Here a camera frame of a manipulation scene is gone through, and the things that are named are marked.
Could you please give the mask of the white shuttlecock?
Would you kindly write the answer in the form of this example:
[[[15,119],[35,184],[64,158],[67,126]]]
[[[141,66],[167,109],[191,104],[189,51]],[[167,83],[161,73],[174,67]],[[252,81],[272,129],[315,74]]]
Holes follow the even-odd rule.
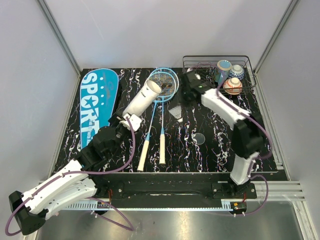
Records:
[[[182,106],[181,105],[177,105],[177,106],[169,109],[168,111],[179,123],[183,122]]]

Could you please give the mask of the white shuttlecock tube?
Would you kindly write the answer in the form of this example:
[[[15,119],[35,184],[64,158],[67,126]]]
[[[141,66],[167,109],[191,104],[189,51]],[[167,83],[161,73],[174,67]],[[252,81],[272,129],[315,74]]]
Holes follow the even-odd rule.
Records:
[[[124,117],[126,114],[129,114],[139,117],[161,92],[162,89],[157,83],[152,80],[147,80],[133,100],[122,112],[122,116]]]

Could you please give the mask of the clear round tube lid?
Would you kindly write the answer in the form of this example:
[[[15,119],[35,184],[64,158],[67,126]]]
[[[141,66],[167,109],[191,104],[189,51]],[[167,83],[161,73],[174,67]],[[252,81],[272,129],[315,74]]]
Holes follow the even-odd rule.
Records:
[[[206,141],[206,138],[202,133],[195,133],[192,135],[192,140],[196,145],[202,145]]]

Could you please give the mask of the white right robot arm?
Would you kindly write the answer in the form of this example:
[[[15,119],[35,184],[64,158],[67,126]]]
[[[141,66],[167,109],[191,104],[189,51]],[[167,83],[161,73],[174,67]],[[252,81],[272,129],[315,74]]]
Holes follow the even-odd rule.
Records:
[[[250,184],[253,164],[268,138],[259,124],[260,117],[234,104],[211,83],[198,79],[193,70],[182,75],[181,93],[186,102],[197,101],[218,114],[233,131],[234,162],[222,191],[232,198],[239,198]]]

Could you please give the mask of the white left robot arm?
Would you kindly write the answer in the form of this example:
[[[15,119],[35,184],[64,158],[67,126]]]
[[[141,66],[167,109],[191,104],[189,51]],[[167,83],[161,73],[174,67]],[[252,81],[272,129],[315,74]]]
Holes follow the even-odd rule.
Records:
[[[85,198],[103,198],[108,193],[107,184],[99,181],[98,176],[117,173],[129,165],[128,160],[121,167],[103,171],[128,135],[135,136],[142,122],[139,116],[129,113],[115,119],[117,125],[100,128],[60,171],[28,191],[16,190],[9,195],[11,216],[5,226],[7,236],[12,236],[9,231],[12,220],[17,222],[19,233],[27,236],[64,207]]]

